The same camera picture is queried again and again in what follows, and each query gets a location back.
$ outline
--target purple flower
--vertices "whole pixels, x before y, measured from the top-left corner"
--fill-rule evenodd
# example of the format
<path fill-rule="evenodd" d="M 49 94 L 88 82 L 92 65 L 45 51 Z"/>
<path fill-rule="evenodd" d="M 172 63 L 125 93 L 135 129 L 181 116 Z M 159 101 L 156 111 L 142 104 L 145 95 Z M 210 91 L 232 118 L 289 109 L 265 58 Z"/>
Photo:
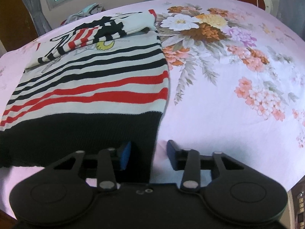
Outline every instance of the purple flower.
<path fill-rule="evenodd" d="M 227 28 L 225 32 L 227 35 L 231 36 L 231 39 L 234 41 L 243 42 L 244 46 L 256 46 L 254 41 L 257 41 L 256 38 L 250 35 L 250 32 L 246 29 L 239 27 Z"/>

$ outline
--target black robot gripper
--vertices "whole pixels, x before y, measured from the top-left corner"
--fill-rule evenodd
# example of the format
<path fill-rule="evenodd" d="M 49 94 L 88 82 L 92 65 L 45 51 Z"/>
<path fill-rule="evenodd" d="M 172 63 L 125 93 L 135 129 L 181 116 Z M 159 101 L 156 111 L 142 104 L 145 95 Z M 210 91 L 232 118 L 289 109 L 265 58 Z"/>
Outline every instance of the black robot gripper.
<path fill-rule="evenodd" d="M 184 170 L 175 183 L 121 183 L 130 144 L 79 151 L 18 183 L 10 204 L 15 229 L 285 229 L 279 219 L 287 205 L 276 181 L 222 152 L 202 156 L 167 143 L 174 170 Z M 200 187 L 200 170 L 211 170 L 212 182 Z M 97 187 L 86 183 L 95 171 Z"/>

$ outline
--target gray curtain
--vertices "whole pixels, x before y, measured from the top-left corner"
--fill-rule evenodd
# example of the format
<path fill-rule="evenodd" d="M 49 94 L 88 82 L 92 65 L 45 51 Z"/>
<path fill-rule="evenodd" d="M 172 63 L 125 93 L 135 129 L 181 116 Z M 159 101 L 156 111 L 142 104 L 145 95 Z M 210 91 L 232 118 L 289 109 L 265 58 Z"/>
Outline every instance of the gray curtain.
<path fill-rule="evenodd" d="M 280 0 L 276 17 L 305 40 L 305 0 Z"/>
<path fill-rule="evenodd" d="M 41 36 L 52 30 L 49 22 L 42 13 L 40 0 L 22 0 L 29 11 L 38 36 Z"/>

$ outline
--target pink bedsheet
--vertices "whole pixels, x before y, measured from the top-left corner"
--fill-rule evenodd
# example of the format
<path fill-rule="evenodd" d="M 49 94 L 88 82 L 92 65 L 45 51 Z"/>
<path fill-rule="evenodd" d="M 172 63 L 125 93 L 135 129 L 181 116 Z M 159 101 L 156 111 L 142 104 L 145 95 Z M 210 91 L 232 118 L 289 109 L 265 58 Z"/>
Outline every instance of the pink bedsheet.
<path fill-rule="evenodd" d="M 154 0 L 73 22 L 0 59 L 0 115 L 37 43 L 101 16 L 154 9 L 170 69 L 170 97 L 159 127 L 151 182 L 181 181 L 167 140 L 211 155 L 223 151 L 291 189 L 304 175 L 305 42 L 263 10 L 235 0 Z M 2 200 L 39 171 L 13 167 Z M 210 181 L 202 172 L 202 185 Z"/>

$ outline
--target striped sweater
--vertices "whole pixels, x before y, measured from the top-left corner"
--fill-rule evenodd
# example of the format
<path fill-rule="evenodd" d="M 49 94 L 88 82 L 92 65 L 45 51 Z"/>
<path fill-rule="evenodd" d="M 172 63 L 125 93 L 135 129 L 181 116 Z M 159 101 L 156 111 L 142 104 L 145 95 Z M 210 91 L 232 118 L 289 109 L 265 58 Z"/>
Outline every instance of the striped sweater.
<path fill-rule="evenodd" d="M 168 67 L 155 31 L 98 42 L 23 74 L 0 123 L 0 164 L 46 166 L 133 142 L 119 181 L 148 182 Z"/>

